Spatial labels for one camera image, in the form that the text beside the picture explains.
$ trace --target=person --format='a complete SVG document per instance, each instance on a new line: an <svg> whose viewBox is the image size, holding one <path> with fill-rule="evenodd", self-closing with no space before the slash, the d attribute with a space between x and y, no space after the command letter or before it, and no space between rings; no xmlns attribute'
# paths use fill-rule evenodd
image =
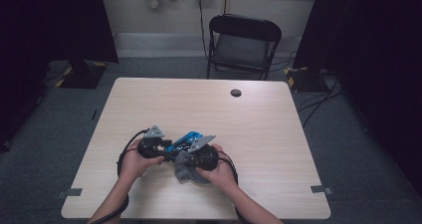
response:
<svg viewBox="0 0 422 224"><path fill-rule="evenodd" d="M142 157L136 151L140 142L141 139L135 140L127 149L133 149L134 151L129 151L125 155L117 182L105 198L104 202L91 217L89 223L95 222L109 215L114 210L117 210L123 204L134 181L142 176L149 166L160 164L164 160L163 156L154 158ZM218 151L220 157L227 158L227 156L222 153L223 148L220 145L214 143L212 146ZM282 223L281 220L255 202L237 185L232 168L225 161L219 160L217 167L212 171L207 171L198 167L196 168L196 171L227 195L240 214L250 223ZM119 223L119 220L120 215L117 215L106 223Z"/></svg>

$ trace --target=person's left hand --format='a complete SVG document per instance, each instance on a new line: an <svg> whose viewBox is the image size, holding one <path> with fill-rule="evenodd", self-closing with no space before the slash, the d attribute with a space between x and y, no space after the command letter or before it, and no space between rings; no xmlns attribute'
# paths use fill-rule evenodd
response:
<svg viewBox="0 0 422 224"><path fill-rule="evenodd" d="M142 139L135 140L130 147L127 148L128 152L124 156L123 163L121 165L120 178L128 178L129 180L135 180L142 176L145 170L154 164L160 164L163 160L163 156L154 158L142 157L137 148Z"/></svg>

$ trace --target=table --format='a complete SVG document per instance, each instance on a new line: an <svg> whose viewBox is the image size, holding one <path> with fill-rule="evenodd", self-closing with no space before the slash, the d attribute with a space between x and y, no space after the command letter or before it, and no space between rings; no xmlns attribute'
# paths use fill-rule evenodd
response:
<svg viewBox="0 0 422 224"><path fill-rule="evenodd" d="M231 91L237 89L237 98ZM132 136L157 124L165 138L215 134L233 159L239 185L280 219L325 219L330 210L287 84L262 81L117 79L68 196L65 218L90 218L115 181L116 161ZM174 164L147 169L133 184L122 218L237 219L210 184L180 183Z"/></svg>

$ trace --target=chair backrest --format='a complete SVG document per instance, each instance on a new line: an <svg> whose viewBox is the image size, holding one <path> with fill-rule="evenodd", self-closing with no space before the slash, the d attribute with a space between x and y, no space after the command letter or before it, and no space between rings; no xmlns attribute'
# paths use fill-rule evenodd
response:
<svg viewBox="0 0 422 224"><path fill-rule="evenodd" d="M209 29L211 37L213 36L212 33L216 32L276 43L282 38L282 30L271 21L233 14L224 14L212 18Z"/></svg>

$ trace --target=person's right arm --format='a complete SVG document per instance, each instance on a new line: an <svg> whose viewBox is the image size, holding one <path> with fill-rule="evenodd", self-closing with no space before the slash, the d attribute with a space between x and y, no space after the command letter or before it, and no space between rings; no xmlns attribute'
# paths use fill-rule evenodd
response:
<svg viewBox="0 0 422 224"><path fill-rule="evenodd" d="M212 146L219 152L219 156L226 158L223 148L217 144ZM221 189L233 202L240 214L251 223L282 223L275 215L249 197L236 183L232 168L225 161L219 160L217 167L212 171L196 168L196 171L214 186Z"/></svg>

